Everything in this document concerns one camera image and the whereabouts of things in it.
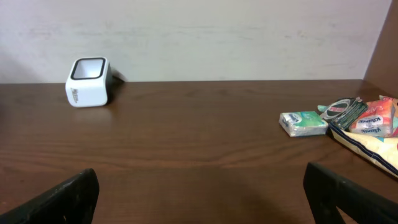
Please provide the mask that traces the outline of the yellow white snack bag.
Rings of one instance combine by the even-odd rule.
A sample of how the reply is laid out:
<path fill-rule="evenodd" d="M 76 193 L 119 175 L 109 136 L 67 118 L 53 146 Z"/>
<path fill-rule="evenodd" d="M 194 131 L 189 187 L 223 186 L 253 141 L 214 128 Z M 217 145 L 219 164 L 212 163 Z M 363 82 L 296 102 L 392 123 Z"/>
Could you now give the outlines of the yellow white snack bag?
<path fill-rule="evenodd" d="M 384 98 L 391 97 L 381 95 L 378 100 Z M 356 134 L 351 133 L 349 128 L 342 130 L 331 123 L 328 123 L 328 125 L 335 140 L 380 169 L 397 177 L 397 99 L 391 99 L 393 99 L 395 107 L 391 137 L 382 138 L 367 134 Z"/>

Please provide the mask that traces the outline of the orange white small box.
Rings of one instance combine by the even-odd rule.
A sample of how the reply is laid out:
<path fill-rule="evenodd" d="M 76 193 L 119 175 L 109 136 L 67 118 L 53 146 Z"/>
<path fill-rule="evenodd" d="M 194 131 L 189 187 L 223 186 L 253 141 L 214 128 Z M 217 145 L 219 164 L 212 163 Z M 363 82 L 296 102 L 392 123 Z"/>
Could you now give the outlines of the orange white small box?
<path fill-rule="evenodd" d="M 387 138 L 393 134 L 393 118 L 395 107 L 393 99 L 367 102 L 368 110 L 365 111 L 349 127 L 351 133 L 367 134 L 375 137 Z"/>

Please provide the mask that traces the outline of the small teal tissue packet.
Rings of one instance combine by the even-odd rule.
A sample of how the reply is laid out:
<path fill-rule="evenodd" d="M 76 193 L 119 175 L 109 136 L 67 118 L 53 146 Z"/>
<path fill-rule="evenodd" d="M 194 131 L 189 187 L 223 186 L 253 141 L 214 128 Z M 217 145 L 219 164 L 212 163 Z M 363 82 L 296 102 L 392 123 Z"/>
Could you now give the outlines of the small teal tissue packet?
<path fill-rule="evenodd" d="M 281 113 L 279 124 L 290 137 L 324 135 L 328 123 L 315 111 Z"/>

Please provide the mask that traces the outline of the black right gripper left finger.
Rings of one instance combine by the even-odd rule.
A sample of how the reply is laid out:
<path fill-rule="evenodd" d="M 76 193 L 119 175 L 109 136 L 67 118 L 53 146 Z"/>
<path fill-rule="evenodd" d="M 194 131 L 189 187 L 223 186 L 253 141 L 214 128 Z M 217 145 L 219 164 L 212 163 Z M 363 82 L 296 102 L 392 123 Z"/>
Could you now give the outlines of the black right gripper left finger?
<path fill-rule="evenodd" d="M 95 171 L 85 169 L 43 194 L 1 215 L 1 223 L 90 224 L 93 220 L 99 182 Z"/>

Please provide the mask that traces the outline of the green Zam-Buk tin box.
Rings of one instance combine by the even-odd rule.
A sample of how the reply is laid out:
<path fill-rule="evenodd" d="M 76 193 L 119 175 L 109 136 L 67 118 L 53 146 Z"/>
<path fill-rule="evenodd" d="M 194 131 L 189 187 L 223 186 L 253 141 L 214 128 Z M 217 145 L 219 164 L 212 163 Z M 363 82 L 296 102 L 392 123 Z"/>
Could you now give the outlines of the green Zam-Buk tin box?
<path fill-rule="evenodd" d="M 364 112 L 368 105 L 360 98 L 340 98 L 327 106 L 320 117 L 342 130 L 347 130 Z"/>

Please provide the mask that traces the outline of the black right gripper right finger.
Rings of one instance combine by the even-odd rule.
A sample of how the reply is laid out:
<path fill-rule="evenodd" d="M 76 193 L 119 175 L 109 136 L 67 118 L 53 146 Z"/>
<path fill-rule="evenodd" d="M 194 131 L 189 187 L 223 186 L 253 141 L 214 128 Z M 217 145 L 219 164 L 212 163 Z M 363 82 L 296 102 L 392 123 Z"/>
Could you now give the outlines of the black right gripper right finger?
<path fill-rule="evenodd" d="M 315 223 L 344 223 L 343 211 L 357 223 L 397 224 L 397 203 L 315 162 L 307 164 L 303 187 Z"/>

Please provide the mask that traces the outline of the teal snack packet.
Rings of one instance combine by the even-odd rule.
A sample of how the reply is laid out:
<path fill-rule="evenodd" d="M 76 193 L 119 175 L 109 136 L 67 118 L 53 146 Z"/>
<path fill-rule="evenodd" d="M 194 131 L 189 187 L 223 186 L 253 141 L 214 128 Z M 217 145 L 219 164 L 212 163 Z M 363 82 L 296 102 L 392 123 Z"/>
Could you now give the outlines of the teal snack packet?
<path fill-rule="evenodd" d="M 317 109 L 318 109 L 319 112 L 324 113 L 328 109 L 328 106 L 318 105 Z"/>

